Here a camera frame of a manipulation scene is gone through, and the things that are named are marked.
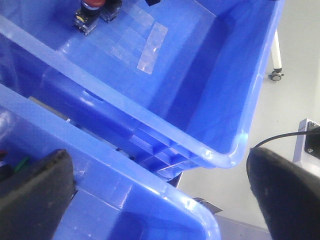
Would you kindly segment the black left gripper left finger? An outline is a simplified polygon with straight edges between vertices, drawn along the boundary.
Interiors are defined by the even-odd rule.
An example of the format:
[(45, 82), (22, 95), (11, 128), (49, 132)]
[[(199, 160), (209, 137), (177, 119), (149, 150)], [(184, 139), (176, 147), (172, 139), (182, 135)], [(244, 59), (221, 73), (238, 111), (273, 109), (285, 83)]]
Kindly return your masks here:
[(8, 176), (0, 174), (0, 238), (51, 240), (76, 192), (72, 158), (57, 149)]

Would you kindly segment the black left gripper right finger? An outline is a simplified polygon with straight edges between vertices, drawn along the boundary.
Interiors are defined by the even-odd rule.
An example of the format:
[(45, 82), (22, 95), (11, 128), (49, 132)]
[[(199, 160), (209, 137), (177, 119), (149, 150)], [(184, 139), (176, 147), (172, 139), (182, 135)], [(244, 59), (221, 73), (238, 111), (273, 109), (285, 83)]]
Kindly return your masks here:
[(246, 173), (272, 239), (320, 238), (319, 177), (264, 147), (250, 150)]

